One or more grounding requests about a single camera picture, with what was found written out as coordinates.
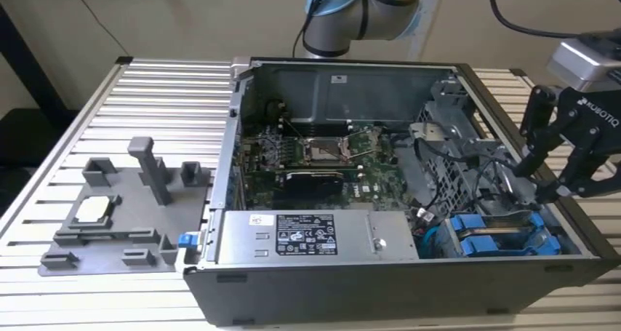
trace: wall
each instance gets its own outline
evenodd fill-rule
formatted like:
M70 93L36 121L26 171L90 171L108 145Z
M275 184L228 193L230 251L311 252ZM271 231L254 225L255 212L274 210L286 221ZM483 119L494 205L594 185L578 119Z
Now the wall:
M583 32L621 27L617 0L498 0L505 18L529 28ZM478 68L521 68L538 82L554 82L545 64L558 40L505 28L487 0L442 0L421 60Z
M80 0L0 0L65 102L80 107L118 46ZM289 56L305 0L86 0L134 57ZM409 41L366 41L351 57L405 59Z

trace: warning label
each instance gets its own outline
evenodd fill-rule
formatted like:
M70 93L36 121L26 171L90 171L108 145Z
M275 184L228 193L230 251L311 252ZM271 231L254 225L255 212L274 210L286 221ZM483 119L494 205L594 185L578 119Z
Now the warning label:
M291 255L335 255L333 215L277 215L275 252Z

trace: cable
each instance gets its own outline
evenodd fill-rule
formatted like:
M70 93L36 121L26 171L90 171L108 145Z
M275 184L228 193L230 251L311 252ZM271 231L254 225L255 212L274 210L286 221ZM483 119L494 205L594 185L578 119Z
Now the cable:
M415 138L414 139L414 145L413 145L413 148L414 148L414 155L415 155L415 158L418 159L418 163L419 165L422 166L426 174L433 178L433 183L435 184L435 194L433 195L433 198L431 200L429 201L429 204L426 205L422 205L421 208L423 208L425 210L427 210L433 204L435 204L435 201L437 199L439 198L439 180L437 179L437 175L435 173L433 172L433 170L429 168L429 165L426 165L426 162L423 162L422 160L422 156L419 155L419 141L422 140L422 138Z
M478 189L478 183L481 181L481 178L483 176L483 173L485 173L485 169L489 167L489 165L491 165L494 163L494 160L489 159L483 166L479 168L478 172L477 172L477 176L474 177L474 186L473 186L473 190L471 190L471 198L474 200L474 203L478 205L478 207L481 208L481 210L485 212L485 215L490 215L490 211L489 209L483 206L483 203L481 202L481 199L478 198L477 196L477 189Z
M437 155L438 157L449 160L449 161L453 161L453 162L463 162L466 163L471 158L474 157L483 157L483 158L487 158L489 160L493 160L494 162L497 162L499 165L502 165L503 167L509 168L510 170L513 170L513 165L510 165L505 160L491 156L491 155L486 155L486 154L473 154L473 155L465 155L465 156L461 156L461 157L457 157L457 156L453 156L450 154L446 154L446 153L442 153L441 151L438 151L430 144L426 140L423 140L422 138L417 138L417 140L419 140L419 142L425 145L426 149L429 150L429 152L434 155Z
M301 25L299 32L297 36L294 37L293 41L293 48L290 49L290 56L294 58L294 49L298 46L299 38L305 35L306 28L309 27L310 20L314 17L314 12L319 8L322 0L310 0L310 5L309 5L309 13L306 14L306 18L303 19L303 23Z
M511 29L513 31L517 31L517 32L527 34L527 35L542 36L545 38L553 38L553 39L573 38L574 36L578 35L578 34L573 34L573 33L554 33L554 32L550 32L550 31L539 31L539 30L535 30L535 29L523 28L522 26L510 23L506 20L506 18L502 17L502 14L501 14L501 11L498 9L498 4L497 4L495 0L489 0L489 4L491 6L491 12L494 13L495 19L498 20L498 22L506 28Z
M94 11L92 10L92 8L88 6L86 4L86 1L85 0L80 0L81 3L84 4L84 6L86 7L90 15L93 16L94 18L94 21L97 22L97 24L101 26L101 28L104 29L104 31L108 33L109 37L112 38L112 40L116 42L116 44L118 45L118 47L121 48L122 52L125 52L125 55L129 56L129 52L126 51L125 47L121 45L118 39L113 36L113 34L109 32L108 28L105 27L105 25L101 23L101 21L98 20L97 18L97 15L94 14Z

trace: aluminum extrusion table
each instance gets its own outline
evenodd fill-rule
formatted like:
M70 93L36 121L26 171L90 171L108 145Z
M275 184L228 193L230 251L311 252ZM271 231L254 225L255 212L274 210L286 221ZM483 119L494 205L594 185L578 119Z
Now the aluminum extrusion table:
M475 72L518 124L533 83L509 70ZM37 266L80 193L80 169L90 157L136 167L126 144L134 135L150 135L166 165L178 167L190 159L216 168L229 77L225 62L133 59L114 65L0 220L0 326L17 331L214 329L180 274L40 277ZM551 154L547 165L555 172L567 155L569 147ZM603 168L595 176L609 175ZM621 194L578 202L621 252ZM279 326L299 331L506 329L621 330L621 269L585 287L554 291L517 316Z

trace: motherboard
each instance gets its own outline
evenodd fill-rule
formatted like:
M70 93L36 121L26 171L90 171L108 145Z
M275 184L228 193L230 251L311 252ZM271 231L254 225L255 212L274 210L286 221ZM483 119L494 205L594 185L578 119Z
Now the motherboard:
M242 140L249 210L406 210L411 201L385 127L347 122L305 136L279 120Z

